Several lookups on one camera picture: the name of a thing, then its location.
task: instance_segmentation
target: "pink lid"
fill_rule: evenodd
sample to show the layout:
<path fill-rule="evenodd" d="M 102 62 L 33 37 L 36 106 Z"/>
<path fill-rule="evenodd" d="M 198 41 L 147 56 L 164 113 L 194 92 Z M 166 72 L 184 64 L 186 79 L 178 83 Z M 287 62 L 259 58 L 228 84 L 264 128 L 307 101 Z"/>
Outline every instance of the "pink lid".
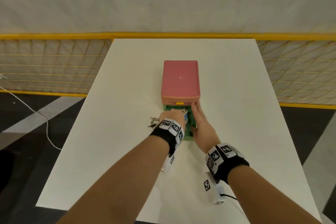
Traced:
<path fill-rule="evenodd" d="M 162 98 L 183 101 L 200 98 L 197 60 L 166 60 L 163 65 Z"/>

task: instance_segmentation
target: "hand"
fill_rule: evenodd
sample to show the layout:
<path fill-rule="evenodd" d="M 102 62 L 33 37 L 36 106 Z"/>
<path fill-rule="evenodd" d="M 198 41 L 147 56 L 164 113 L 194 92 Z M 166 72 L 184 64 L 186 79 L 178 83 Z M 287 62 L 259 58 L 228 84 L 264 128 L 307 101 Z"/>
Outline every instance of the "hand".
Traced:
<path fill-rule="evenodd" d="M 184 132 L 186 131 L 186 123 L 184 121 L 184 115 L 182 110 L 171 109 L 169 111 L 164 111 L 163 113 L 160 114 L 159 117 L 160 122 L 165 118 L 175 120 L 178 124 L 182 126 Z"/>
<path fill-rule="evenodd" d="M 212 147 L 221 142 L 215 129 L 205 117 L 201 108 L 201 103 L 199 101 L 196 104 L 192 103 L 191 109 L 197 124 L 197 128 L 191 128 L 194 134 L 194 141 L 205 154 L 208 154 Z"/>

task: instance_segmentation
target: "pink box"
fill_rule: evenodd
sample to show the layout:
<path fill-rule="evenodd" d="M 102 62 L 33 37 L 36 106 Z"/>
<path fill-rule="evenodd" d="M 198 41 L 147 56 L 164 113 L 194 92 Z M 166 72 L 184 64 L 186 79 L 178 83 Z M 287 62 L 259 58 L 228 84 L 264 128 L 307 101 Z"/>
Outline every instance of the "pink box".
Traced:
<path fill-rule="evenodd" d="M 197 60 L 166 60 L 163 65 L 162 103 L 190 106 L 200 97 Z"/>

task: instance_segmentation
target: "green tray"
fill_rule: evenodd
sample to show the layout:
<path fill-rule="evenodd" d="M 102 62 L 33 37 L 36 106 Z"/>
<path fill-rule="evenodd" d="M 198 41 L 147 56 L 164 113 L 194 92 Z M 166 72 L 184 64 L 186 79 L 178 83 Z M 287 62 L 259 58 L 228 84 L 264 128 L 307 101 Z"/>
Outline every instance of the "green tray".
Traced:
<path fill-rule="evenodd" d="M 188 111 L 188 122 L 185 125 L 184 140 L 193 140 L 193 132 L 191 127 L 196 127 L 196 121 L 191 110 L 191 106 L 173 106 L 173 105 L 163 105 L 164 111 L 169 111 L 171 109 L 186 109 Z"/>

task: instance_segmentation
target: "table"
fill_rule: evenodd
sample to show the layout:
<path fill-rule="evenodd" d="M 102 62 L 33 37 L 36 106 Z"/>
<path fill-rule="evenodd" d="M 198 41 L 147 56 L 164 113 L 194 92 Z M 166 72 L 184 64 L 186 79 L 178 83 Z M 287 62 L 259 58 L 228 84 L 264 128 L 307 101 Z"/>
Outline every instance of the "table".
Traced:
<path fill-rule="evenodd" d="M 221 141 L 320 220 L 254 39 L 115 39 L 36 205 L 69 209 L 150 133 L 149 117 L 162 111 L 165 60 L 198 60 L 202 108 Z M 183 141 L 137 220 L 248 223 L 234 200 L 207 203 L 205 170 L 204 154 Z"/>

